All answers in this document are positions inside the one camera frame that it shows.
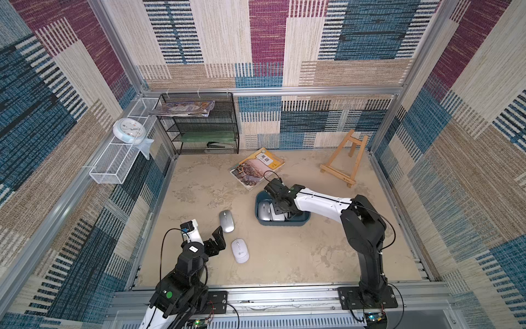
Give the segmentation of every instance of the wire shelf tier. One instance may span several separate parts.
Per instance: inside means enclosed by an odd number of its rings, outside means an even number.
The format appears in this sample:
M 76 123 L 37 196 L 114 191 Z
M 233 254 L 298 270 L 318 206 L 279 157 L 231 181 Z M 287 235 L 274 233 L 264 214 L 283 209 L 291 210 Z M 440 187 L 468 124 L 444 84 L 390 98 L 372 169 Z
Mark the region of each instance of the wire shelf tier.
M 239 153 L 239 129 L 232 93 L 168 93 L 161 94 L 157 106 L 171 102 L 215 101 L 215 106 L 208 117 L 171 117 L 157 116 L 166 134 L 171 139 L 177 154 L 231 154 Z M 213 149 L 207 142 L 183 142 L 185 134 L 213 132 L 232 132 L 231 141 L 217 141 L 211 137 L 209 142 L 220 142 L 232 148 Z
M 142 98 L 128 115 L 143 125 L 146 136 L 157 121 L 156 116 L 148 116 L 148 113 L 158 105 L 158 101 L 157 98 Z M 133 144 L 113 137 L 89 171 L 89 175 L 97 184 L 123 184 L 139 152 Z

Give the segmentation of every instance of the silver computer mouse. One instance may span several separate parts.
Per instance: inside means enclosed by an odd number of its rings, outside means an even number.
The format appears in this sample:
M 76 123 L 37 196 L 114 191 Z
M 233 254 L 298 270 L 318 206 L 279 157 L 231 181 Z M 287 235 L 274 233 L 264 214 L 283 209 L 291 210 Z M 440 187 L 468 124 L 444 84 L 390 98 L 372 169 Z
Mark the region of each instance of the silver computer mouse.
M 261 221 L 271 221 L 270 202 L 261 201 L 258 205 L 258 218 Z
M 232 217 L 232 212 L 230 212 L 230 210 L 223 210 L 219 213 L 219 224 L 225 233 L 234 230 L 234 218 Z

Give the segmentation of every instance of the patterned wall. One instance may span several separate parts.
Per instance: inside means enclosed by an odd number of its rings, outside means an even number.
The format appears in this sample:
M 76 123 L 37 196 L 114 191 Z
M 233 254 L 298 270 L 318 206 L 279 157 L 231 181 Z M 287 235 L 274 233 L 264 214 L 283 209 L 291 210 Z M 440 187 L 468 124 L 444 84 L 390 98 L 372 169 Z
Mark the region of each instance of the patterned wall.
M 162 129 L 150 160 L 137 157 L 124 184 L 92 182 L 0 328 L 100 328 L 115 291 L 126 288 L 171 157 Z
M 462 0 L 376 157 L 471 328 L 526 327 L 526 2 Z
M 2 276 L 135 92 L 87 1 L 0 0 L 0 12 Z M 153 158 L 125 185 L 92 184 L 0 327 L 101 322 L 164 179 L 167 153 Z
M 438 3 L 104 1 L 151 89 L 398 85 Z M 240 97 L 240 148 L 335 147 L 350 128 L 372 137 L 391 98 Z

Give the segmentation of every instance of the blue plastic tray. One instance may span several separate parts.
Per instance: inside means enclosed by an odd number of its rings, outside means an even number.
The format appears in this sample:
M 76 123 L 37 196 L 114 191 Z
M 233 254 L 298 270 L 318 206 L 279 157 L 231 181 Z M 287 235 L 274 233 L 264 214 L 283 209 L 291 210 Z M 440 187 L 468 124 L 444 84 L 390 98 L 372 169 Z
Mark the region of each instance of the blue plastic tray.
M 284 222 L 262 221 L 258 217 L 258 204 L 261 201 L 272 202 L 272 198 L 266 191 L 261 191 L 256 196 L 256 207 L 254 209 L 254 214 L 256 215 L 256 218 L 258 219 L 261 225 L 264 225 L 264 226 L 303 226 L 310 219 L 310 212 L 304 211 L 301 215 L 296 215 L 292 217 L 291 218 L 292 221 L 284 221 Z

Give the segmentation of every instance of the wooden easel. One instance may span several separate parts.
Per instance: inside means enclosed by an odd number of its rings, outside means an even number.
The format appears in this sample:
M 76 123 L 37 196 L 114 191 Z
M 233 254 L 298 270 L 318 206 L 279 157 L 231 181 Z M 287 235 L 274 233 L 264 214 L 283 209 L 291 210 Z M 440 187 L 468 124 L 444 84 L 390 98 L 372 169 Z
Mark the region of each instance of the wooden easel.
M 367 145 L 367 139 L 369 139 L 369 136 L 365 135 L 363 137 L 363 141 L 360 141 L 359 139 L 356 139 L 356 138 L 352 137 L 352 133 L 354 133 L 354 132 L 355 132 L 354 129 L 349 130 L 347 135 L 345 135 L 345 137 L 341 141 L 340 145 L 338 145 L 338 148 L 336 149 L 336 151 L 334 151 L 334 153 L 331 155 L 329 161 L 327 163 L 325 163 L 325 164 L 321 164 L 320 165 L 322 173 L 324 173 L 324 172 L 331 173 L 332 175 L 336 176 L 337 178 L 345 181 L 347 183 L 347 187 L 352 187 L 353 184 L 356 184 L 356 181 L 355 181 L 356 172 L 358 172 L 358 167 L 360 166 L 360 160 L 361 160 L 361 157 L 363 156 L 363 153 L 365 151 L 365 146 Z M 332 168 L 330 166 L 330 164 L 334 161 L 334 159 L 336 159 L 336 157 L 340 153 L 341 149 L 345 146 L 347 141 L 351 141 L 352 142 L 351 151 L 349 151 L 349 157 L 352 157 L 352 155 L 354 154 L 354 152 L 356 150 L 356 146 L 360 145 L 360 151 L 358 151 L 358 157 L 356 158 L 355 167 L 352 169 L 352 173 L 351 173 L 350 176 L 347 176 L 343 172 L 338 171 L 338 170 L 336 170 L 336 169 L 334 169 L 334 168 Z

